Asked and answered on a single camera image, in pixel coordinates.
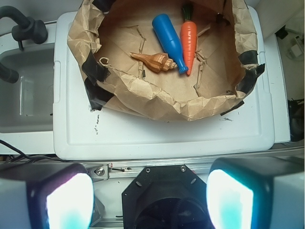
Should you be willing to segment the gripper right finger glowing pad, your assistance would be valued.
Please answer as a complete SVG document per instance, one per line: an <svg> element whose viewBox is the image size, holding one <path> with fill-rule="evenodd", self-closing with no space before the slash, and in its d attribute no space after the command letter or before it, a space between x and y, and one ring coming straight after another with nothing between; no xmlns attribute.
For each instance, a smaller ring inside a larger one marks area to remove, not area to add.
<svg viewBox="0 0 305 229"><path fill-rule="evenodd" d="M216 229L303 229L305 161L218 158L209 171L206 201Z"/></svg>

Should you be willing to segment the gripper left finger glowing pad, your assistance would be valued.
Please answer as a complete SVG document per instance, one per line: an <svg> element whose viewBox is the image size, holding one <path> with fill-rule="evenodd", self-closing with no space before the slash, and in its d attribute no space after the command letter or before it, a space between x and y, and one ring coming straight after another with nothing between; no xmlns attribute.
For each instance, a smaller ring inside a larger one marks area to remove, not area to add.
<svg viewBox="0 0 305 229"><path fill-rule="evenodd" d="M87 229L93 203L93 181L79 163L0 166L2 229Z"/></svg>

